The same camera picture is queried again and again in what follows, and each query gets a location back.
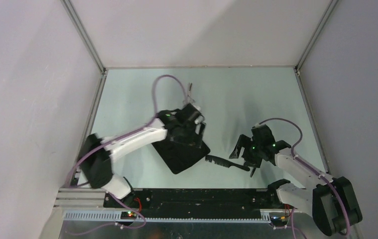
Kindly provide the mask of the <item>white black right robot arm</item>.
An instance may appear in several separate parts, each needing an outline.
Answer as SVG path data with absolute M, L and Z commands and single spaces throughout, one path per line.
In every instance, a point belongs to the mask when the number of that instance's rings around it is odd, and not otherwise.
M 275 140 L 265 124 L 254 126 L 251 131 L 251 137 L 239 136 L 229 158 L 241 157 L 253 169 L 260 168 L 264 161 L 270 162 L 301 184 L 297 187 L 287 179 L 269 184 L 270 206 L 293 206 L 309 215 L 326 236 L 346 234 L 349 226 L 363 220 L 354 188 L 346 177 L 335 178 L 319 170 L 297 154 L 292 145 Z

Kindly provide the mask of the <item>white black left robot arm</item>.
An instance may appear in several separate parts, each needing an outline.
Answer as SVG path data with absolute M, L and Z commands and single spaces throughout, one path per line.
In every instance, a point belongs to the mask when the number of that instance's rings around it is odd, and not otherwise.
M 124 177 L 114 174 L 113 163 L 151 144 L 171 172 L 179 174 L 210 153 L 203 141 L 205 127 L 200 108 L 191 103 L 182 109 L 162 110 L 146 126 L 124 135 L 89 135 L 77 165 L 93 189 L 103 189 L 115 196 L 122 207 L 130 207 L 135 201 L 133 188 Z

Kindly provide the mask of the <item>black handled styling comb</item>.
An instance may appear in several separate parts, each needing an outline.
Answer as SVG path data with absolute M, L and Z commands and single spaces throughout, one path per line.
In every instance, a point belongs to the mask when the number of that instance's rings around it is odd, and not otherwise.
M 214 156 L 214 155 L 206 155 L 205 161 L 208 161 L 210 163 L 214 163 L 216 165 L 223 166 L 223 167 L 226 167 L 226 168 L 236 167 L 236 168 L 241 169 L 241 170 L 246 171 L 246 172 L 250 171 L 250 168 L 248 166 L 236 164 L 234 162 L 231 162 L 229 160 L 226 160 L 224 158 L 220 158 L 220 157 L 217 157 L 217 156 Z

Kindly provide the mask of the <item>black zippered tool case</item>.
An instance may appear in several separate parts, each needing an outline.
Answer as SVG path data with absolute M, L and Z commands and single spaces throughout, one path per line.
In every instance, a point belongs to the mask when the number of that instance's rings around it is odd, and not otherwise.
M 187 170 L 211 152 L 205 142 L 199 148 L 168 140 L 154 142 L 152 146 L 173 174 Z

